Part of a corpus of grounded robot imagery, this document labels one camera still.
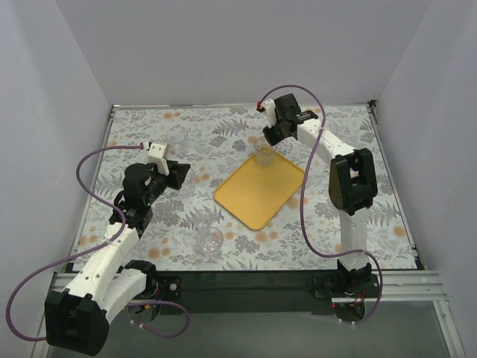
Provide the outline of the clear glass mid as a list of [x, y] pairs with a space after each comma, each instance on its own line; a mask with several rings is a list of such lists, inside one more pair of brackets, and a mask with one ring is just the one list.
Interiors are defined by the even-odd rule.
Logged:
[[185, 176], [179, 194], [183, 197], [191, 196], [195, 192], [195, 171], [191, 167]]

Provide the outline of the clear glass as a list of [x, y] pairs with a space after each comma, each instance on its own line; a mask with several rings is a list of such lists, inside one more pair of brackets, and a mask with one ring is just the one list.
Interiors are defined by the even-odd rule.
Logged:
[[267, 167], [272, 164], [275, 158], [276, 146], [270, 145], [263, 136], [254, 142], [255, 158], [259, 166]]
[[185, 154], [188, 151], [188, 131], [182, 126], [170, 128], [166, 135], [166, 141], [173, 147], [177, 155]]
[[198, 229], [196, 236], [196, 251], [206, 258], [213, 258], [219, 255], [223, 242], [223, 234], [219, 229], [203, 226]]
[[334, 135], [338, 135], [339, 133], [339, 126], [336, 122], [331, 119], [327, 119], [325, 123], [325, 129], [333, 133]]

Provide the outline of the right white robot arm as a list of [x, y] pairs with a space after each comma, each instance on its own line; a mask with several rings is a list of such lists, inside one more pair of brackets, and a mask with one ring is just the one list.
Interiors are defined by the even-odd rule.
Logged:
[[[353, 278], [368, 276], [376, 260], [367, 250], [367, 220], [378, 187], [373, 154], [367, 148], [356, 149], [325, 128], [326, 114], [301, 109], [292, 94], [277, 99], [262, 99], [256, 110], [264, 113], [267, 125], [262, 132], [270, 145], [293, 138], [311, 152], [300, 190], [300, 226], [306, 245], [316, 255], [336, 259], [338, 269]], [[304, 198], [314, 156], [329, 167], [329, 199], [338, 211], [342, 252], [325, 254], [315, 249], [306, 232]]]

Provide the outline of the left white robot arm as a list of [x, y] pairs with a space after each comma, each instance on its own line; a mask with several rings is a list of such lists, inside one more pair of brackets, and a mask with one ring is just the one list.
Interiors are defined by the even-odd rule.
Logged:
[[135, 163], [124, 171], [123, 189], [114, 199], [104, 234], [104, 247], [63, 288], [45, 300], [46, 341], [89, 356], [103, 348], [114, 318], [135, 298], [158, 298], [156, 266], [148, 261], [125, 262], [149, 225], [152, 205], [167, 189], [181, 189], [191, 166], [166, 160]]

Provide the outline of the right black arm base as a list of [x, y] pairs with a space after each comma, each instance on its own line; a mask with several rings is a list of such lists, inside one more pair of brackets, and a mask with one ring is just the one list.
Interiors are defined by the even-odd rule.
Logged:
[[366, 299], [375, 298], [377, 303], [382, 294], [381, 280], [371, 272], [370, 265], [358, 273], [343, 268], [321, 271], [308, 278], [306, 285], [313, 298], [326, 303], [326, 315], [352, 326], [366, 319]]

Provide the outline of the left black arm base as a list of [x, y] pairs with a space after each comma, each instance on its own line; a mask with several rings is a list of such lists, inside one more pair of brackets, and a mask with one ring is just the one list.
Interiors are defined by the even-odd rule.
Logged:
[[[158, 276], [152, 278], [146, 289], [135, 296], [133, 301], [174, 301], [180, 297], [182, 279], [179, 276]], [[161, 313], [158, 304], [144, 304], [127, 308], [131, 319], [140, 324], [151, 323]]]

